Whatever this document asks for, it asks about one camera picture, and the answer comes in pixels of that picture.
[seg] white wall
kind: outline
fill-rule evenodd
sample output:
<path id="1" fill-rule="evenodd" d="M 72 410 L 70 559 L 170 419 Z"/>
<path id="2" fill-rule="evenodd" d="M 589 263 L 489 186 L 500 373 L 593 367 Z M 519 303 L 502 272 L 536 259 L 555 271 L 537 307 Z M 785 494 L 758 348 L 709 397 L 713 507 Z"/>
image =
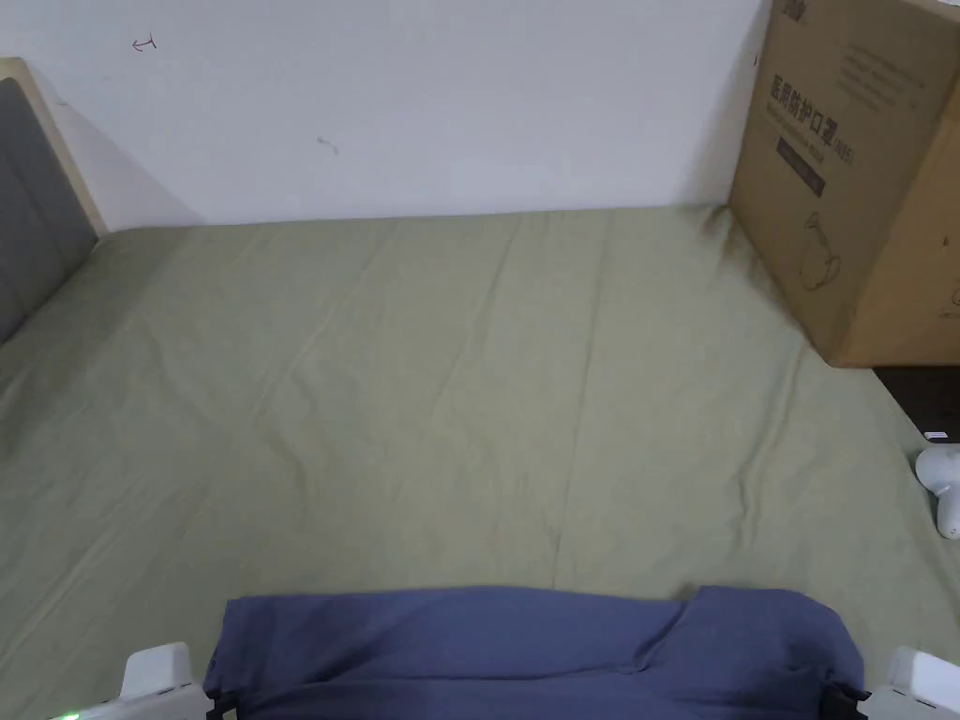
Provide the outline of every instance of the white wall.
<path id="1" fill-rule="evenodd" d="M 0 54 L 38 74 L 111 228 L 670 204 L 726 199 L 766 13 L 5 0 Z"/>

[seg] white plastic device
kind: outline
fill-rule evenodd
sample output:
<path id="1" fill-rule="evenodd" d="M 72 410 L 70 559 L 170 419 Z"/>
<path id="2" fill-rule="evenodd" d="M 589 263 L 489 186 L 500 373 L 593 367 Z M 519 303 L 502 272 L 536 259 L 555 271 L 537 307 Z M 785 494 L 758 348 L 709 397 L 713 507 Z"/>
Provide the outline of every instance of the white plastic device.
<path id="1" fill-rule="evenodd" d="M 141 650 L 127 658 L 120 695 L 56 720 L 205 720 L 213 701 L 193 680 L 182 642 Z"/>
<path id="2" fill-rule="evenodd" d="M 937 496 L 937 530 L 960 538 L 960 444 L 928 447 L 917 458 L 917 479 Z"/>
<path id="3" fill-rule="evenodd" d="M 887 684 L 857 704 L 870 720 L 960 720 L 960 667 L 901 647 Z"/>

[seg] bed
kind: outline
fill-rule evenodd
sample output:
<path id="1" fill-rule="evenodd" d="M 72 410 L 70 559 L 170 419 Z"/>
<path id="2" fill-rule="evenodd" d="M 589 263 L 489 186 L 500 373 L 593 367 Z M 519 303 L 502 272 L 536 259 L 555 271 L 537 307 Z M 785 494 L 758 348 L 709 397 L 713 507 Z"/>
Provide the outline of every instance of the bed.
<path id="1" fill-rule="evenodd" d="M 145 228 L 67 275 L 0 347 L 3 717 L 202 668 L 258 593 L 792 588 L 870 683 L 960 660 L 924 441 L 724 207 Z"/>

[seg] gray upholstered headboard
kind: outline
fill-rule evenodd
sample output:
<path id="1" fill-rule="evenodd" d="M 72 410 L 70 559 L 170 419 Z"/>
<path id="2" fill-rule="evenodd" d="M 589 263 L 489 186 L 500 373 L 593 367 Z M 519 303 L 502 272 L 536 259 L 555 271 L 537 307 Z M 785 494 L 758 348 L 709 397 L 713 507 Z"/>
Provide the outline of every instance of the gray upholstered headboard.
<path id="1" fill-rule="evenodd" d="M 99 230 L 26 65 L 0 60 L 5 69 L 12 72 L 0 72 L 0 344 L 83 264 Z"/>

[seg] blue fabric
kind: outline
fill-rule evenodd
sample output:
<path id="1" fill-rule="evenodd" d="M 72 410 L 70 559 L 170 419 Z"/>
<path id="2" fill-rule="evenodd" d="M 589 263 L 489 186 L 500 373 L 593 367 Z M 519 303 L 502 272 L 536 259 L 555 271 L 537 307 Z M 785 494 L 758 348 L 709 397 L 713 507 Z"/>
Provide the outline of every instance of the blue fabric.
<path id="1" fill-rule="evenodd" d="M 795 592 L 471 588 L 233 600 L 204 689 L 242 720 L 798 720 L 830 683 L 862 687 L 863 662 Z"/>

